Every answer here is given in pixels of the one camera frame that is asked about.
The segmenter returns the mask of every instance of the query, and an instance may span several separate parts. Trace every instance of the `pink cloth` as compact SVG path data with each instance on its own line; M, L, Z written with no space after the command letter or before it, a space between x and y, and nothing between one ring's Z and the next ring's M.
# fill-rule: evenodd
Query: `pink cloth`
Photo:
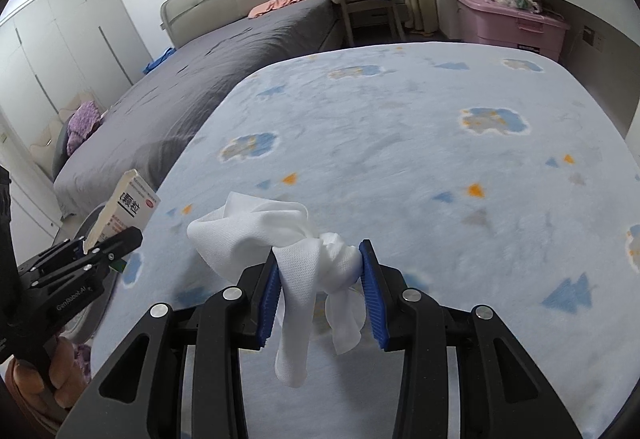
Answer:
M263 14L273 11L274 9L283 8L286 5L295 4L296 2L302 2L303 0L269 0L263 4L255 6L249 12L249 18L257 18Z
M66 142L66 154L71 154L80 148L92 133L100 126L100 110L95 101L87 101L80 105L76 113L69 119L67 133L69 139Z

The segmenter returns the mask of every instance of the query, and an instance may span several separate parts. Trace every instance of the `purple fuzzy cloth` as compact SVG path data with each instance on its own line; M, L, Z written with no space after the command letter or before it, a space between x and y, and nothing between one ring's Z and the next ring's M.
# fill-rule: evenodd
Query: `purple fuzzy cloth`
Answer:
M66 143L66 153L69 157L89 139L100 123L100 110L98 110L95 101L87 101L80 105L80 108L69 120L67 128L69 140Z

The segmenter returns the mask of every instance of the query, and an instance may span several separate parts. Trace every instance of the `pink storage box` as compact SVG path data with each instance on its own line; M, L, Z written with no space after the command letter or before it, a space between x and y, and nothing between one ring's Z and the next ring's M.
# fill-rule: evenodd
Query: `pink storage box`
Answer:
M465 42L523 49L558 61L564 34L570 28L566 22L488 0L458 3Z

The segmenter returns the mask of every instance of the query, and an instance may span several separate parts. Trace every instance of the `light blue tablecloth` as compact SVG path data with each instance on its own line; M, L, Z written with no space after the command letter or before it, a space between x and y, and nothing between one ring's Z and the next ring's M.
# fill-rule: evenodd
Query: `light blue tablecloth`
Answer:
M348 244L370 239L442 305L494 307L596 438L640 375L638 172L585 89L536 54L432 42L275 64L236 86L162 184L93 368L152 304L225 285L186 227L234 190L302 202ZM315 321L302 389L274 375L277 325L242 355L250 436L391 437L402 355L365 333L335 356L321 303Z

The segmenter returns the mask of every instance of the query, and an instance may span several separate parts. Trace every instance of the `gray bed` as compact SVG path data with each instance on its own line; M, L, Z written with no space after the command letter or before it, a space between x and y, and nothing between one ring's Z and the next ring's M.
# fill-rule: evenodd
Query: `gray bed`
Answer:
M163 27L178 50L120 98L66 162L54 183L63 215L90 213L132 168L157 189L237 83L270 64L340 46L344 31L331 0L305 0L243 18L264 1L162 5Z

